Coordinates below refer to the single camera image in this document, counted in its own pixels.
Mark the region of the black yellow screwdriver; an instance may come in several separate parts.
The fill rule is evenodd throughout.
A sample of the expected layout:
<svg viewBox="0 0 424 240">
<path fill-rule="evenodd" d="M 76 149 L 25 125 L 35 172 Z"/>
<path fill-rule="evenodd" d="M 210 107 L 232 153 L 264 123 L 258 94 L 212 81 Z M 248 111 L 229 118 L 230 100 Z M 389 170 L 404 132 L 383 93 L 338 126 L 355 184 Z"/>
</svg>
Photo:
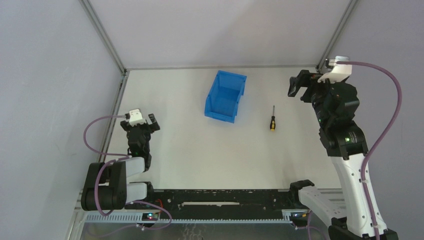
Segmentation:
<svg viewBox="0 0 424 240">
<path fill-rule="evenodd" d="M 275 129 L 276 129 L 275 106 L 272 107 L 272 115 L 271 115 L 271 121 L 270 121 L 269 129 L 271 131 L 275 131 Z"/>
</svg>

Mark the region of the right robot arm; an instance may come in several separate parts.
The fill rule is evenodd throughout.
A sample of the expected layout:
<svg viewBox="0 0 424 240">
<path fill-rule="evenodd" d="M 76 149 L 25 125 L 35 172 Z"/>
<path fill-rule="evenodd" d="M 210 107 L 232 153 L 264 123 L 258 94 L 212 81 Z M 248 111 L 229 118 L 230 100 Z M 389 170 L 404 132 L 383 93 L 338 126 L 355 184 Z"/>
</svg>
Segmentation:
<svg viewBox="0 0 424 240">
<path fill-rule="evenodd" d="M 345 209 L 321 196 L 310 180 L 291 183 L 296 203 L 308 207 L 328 228 L 332 240 L 396 240 L 398 234 L 387 227 L 377 207 L 364 163 L 369 150 L 364 132 L 354 122 L 360 104 L 357 90 L 345 79 L 331 82 L 323 74 L 301 70 L 289 80 L 287 95 L 300 88 L 301 100 L 310 103 L 319 124 L 319 138 L 340 181 Z"/>
</svg>

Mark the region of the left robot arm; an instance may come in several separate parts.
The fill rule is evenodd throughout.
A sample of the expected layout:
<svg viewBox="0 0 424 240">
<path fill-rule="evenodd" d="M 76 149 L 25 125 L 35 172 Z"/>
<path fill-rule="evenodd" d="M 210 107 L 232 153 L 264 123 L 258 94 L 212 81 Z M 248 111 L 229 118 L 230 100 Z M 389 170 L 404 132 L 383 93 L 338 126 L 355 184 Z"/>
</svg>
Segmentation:
<svg viewBox="0 0 424 240">
<path fill-rule="evenodd" d="M 127 152 L 118 159 L 92 163 L 88 167 L 81 194 L 81 207 L 85 211 L 98 211 L 107 216 L 121 210 L 127 203 L 146 199 L 153 191 L 149 181 L 128 182 L 128 177 L 147 172 L 151 167 L 151 135 L 160 130 L 155 115 L 150 122 L 138 109 L 122 115 L 120 126 L 126 133 Z"/>
</svg>

